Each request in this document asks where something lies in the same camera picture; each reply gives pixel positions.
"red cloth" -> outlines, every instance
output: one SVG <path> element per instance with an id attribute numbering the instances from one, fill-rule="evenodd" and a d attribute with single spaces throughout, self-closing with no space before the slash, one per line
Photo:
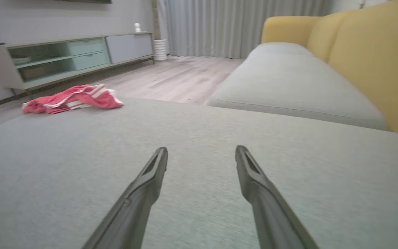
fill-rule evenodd
<path id="1" fill-rule="evenodd" d="M 100 85 L 77 85 L 52 96 L 39 97 L 22 105 L 24 113 L 55 114 L 77 108 L 97 106 L 110 109 L 123 106 L 115 91 Z"/>

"sofa armrest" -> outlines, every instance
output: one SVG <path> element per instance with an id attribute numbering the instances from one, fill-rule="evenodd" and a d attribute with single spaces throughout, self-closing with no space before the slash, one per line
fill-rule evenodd
<path id="1" fill-rule="evenodd" d="M 294 43 L 306 47 L 319 16 L 275 16 L 265 21 L 262 43 Z"/>

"gray curtain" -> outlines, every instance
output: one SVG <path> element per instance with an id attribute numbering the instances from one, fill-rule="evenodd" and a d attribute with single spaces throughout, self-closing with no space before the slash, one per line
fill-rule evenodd
<path id="1" fill-rule="evenodd" d="M 246 58 L 271 16 L 323 16 L 331 0 L 165 0 L 171 55 Z"/>

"wooden floor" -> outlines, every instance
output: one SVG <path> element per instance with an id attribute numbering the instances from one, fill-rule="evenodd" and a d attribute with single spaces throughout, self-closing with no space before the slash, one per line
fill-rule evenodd
<path id="1" fill-rule="evenodd" d="M 47 96 L 74 85 L 104 83 L 117 96 L 147 98 L 189 104 L 203 104 L 242 59 L 169 56 L 164 62 L 117 67 L 54 85 L 35 93 Z M 22 115 L 22 98 L 0 105 L 0 124 Z"/>

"white vase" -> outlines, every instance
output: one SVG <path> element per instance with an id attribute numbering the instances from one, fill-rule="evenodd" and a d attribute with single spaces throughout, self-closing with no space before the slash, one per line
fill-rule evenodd
<path id="1" fill-rule="evenodd" d="M 154 60 L 157 62 L 167 60 L 167 40 L 154 41 Z"/>

